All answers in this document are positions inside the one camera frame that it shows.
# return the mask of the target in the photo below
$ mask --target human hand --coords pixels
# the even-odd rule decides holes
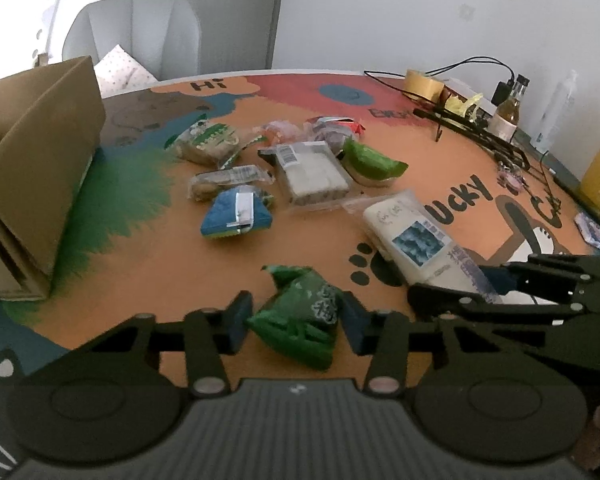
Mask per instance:
[[[571,457],[587,471],[600,467],[600,406],[596,408],[593,418],[571,450]]]

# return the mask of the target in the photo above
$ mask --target door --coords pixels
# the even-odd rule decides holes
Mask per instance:
[[[280,0],[188,1],[202,28],[202,73],[270,68]]]

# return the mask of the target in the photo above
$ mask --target chair backrest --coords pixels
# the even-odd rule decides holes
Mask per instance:
[[[200,22],[187,0],[101,0],[76,16],[62,59],[96,64],[119,44],[159,80],[200,74]]]

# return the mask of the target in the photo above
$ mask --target table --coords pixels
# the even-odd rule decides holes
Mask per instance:
[[[201,113],[245,131],[272,120],[302,123],[319,115],[359,120],[367,144],[410,165],[394,190],[413,189],[479,264],[526,260],[539,252],[591,252],[573,223],[577,206],[557,186],[552,190],[562,200],[559,217],[551,215],[539,182],[529,179],[539,201],[513,195],[497,183],[496,165],[480,147],[451,131],[434,142],[436,125],[416,118],[411,101],[359,74],[200,76],[104,102],[102,145],[70,216],[52,296],[0,301],[0,384],[13,383],[138,312],[153,312],[158,322],[180,320],[191,310],[225,306],[241,289],[253,293],[258,307],[274,292],[271,278],[260,270],[266,264],[313,266],[369,309],[410,314],[405,288],[343,210],[280,206],[269,231],[202,238],[209,205],[190,202],[186,194],[188,179],[203,168],[174,161],[163,149]],[[264,164],[255,148],[242,160]],[[280,194],[278,184],[270,189]],[[341,329],[327,372],[275,354],[252,333],[240,354],[223,357],[233,386],[243,377],[354,377],[361,383],[369,361],[351,352]],[[414,356],[412,381],[428,363],[429,356]],[[182,356],[165,354],[161,371],[185,384]],[[0,443],[10,441],[3,404]]]

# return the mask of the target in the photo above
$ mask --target pillow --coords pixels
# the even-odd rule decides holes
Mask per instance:
[[[103,98],[122,90],[145,87],[158,80],[140,63],[116,45],[93,68]]]

